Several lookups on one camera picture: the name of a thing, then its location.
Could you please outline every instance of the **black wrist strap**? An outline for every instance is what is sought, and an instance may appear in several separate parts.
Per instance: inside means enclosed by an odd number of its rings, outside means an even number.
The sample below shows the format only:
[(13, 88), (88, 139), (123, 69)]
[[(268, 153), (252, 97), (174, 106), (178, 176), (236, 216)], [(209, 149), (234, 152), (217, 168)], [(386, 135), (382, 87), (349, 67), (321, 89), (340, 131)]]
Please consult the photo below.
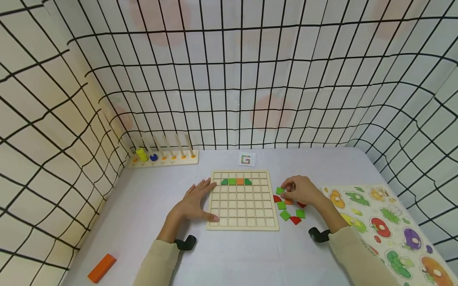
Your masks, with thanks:
[(188, 235), (188, 238), (186, 241), (182, 241), (179, 239), (175, 240), (176, 246), (179, 250), (183, 251), (189, 251), (194, 248), (194, 245), (196, 244), (197, 238), (193, 235)]
[(309, 234), (311, 238), (313, 239), (313, 241), (316, 243), (323, 243), (323, 242), (328, 241), (330, 233), (331, 231), (329, 229), (323, 232), (320, 232), (318, 228), (316, 227), (312, 227), (311, 229), (309, 229)]

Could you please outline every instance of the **orange wooden block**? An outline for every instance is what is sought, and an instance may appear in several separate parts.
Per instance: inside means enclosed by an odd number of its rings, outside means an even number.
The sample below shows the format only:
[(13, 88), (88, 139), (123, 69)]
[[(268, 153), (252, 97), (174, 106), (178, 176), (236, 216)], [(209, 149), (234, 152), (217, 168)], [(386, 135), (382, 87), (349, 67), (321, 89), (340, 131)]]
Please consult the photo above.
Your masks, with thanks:
[(105, 257), (97, 264), (96, 267), (89, 273), (87, 276), (90, 281), (93, 283), (98, 283), (100, 279), (110, 270), (110, 268), (115, 264), (116, 258), (110, 254), (105, 255)]

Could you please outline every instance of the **beige sleeve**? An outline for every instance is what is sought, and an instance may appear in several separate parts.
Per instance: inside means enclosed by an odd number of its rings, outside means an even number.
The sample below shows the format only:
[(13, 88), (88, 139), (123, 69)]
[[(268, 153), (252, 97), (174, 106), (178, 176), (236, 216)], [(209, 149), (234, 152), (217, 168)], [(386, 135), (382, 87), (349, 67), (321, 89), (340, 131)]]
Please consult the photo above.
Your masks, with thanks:
[(170, 283), (179, 252), (175, 243), (155, 240), (132, 286), (167, 286)]
[(331, 249), (345, 267), (354, 286), (399, 285), (382, 260), (352, 227), (344, 227), (329, 235)]

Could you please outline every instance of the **wooden puzzle board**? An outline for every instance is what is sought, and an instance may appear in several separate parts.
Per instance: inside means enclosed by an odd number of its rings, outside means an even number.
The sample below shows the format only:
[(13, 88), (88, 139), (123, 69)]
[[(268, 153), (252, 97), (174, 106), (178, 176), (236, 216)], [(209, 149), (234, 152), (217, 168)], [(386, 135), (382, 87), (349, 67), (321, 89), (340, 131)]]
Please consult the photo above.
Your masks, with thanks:
[(325, 186), (322, 192), (400, 285), (458, 285), (454, 273), (388, 186)]
[(268, 171), (215, 171), (208, 212), (219, 222), (207, 222), (208, 230), (278, 231)]

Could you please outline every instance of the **green tile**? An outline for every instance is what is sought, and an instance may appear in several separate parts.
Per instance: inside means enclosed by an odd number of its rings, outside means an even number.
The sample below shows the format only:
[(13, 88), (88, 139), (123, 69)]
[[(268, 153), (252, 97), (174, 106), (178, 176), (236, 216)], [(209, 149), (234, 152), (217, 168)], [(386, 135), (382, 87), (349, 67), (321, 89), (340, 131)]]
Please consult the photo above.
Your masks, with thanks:
[(282, 189), (282, 188), (277, 188), (276, 193), (277, 193), (277, 194), (283, 194), (284, 191), (285, 191), (285, 190)]
[(287, 211), (285, 211), (285, 210), (282, 211), (282, 212), (280, 213), (280, 216), (281, 216), (285, 221), (287, 221), (287, 220), (291, 217), (291, 215), (290, 215)]
[(286, 204), (285, 202), (278, 202), (277, 207), (279, 210), (285, 210), (286, 209)]
[(305, 218), (305, 211), (304, 210), (296, 210), (296, 216), (300, 218)]

